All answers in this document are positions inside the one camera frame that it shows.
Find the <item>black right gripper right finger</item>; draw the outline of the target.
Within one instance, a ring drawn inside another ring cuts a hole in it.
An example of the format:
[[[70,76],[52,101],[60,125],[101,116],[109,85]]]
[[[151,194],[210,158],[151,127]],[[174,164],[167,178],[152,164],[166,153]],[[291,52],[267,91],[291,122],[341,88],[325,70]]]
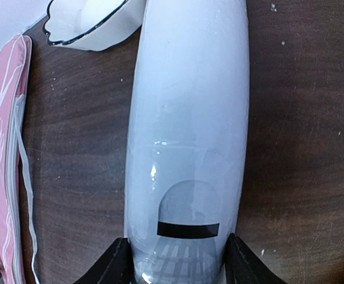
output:
[[[234,233],[226,243],[224,266],[228,284],[286,284]]]

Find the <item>white feather shuttlecock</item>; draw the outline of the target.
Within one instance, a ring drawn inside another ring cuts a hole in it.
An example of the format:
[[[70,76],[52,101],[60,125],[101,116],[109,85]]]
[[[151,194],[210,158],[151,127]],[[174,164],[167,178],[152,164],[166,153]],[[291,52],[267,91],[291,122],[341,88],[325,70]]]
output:
[[[159,204],[156,243],[139,265],[148,283],[215,283],[220,218],[216,190],[201,180],[171,186]]]

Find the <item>pink racket bag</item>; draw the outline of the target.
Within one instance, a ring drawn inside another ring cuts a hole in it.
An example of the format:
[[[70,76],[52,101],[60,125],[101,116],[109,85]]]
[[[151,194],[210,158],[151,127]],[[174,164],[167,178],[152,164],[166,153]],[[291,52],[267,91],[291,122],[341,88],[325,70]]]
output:
[[[33,189],[22,139],[32,39],[17,34],[0,50],[0,273],[4,283],[25,283],[19,214],[19,178],[27,192],[28,228],[33,253]]]

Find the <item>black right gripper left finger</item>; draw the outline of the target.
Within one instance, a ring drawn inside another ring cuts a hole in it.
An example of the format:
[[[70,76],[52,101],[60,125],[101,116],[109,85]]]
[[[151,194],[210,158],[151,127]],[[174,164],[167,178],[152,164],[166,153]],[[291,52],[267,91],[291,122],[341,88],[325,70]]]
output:
[[[116,238],[101,257],[74,284],[129,284],[133,273],[127,238]]]

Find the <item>white shuttlecock tube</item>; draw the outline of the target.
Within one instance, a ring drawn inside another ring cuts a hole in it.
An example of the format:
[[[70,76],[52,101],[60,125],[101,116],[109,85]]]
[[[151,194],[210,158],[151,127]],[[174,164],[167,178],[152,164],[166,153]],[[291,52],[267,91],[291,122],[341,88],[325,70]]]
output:
[[[217,192],[221,270],[242,193],[249,66],[245,1],[147,2],[126,158],[124,234],[132,283],[148,283],[140,280],[139,265],[156,243],[159,204],[185,180]]]

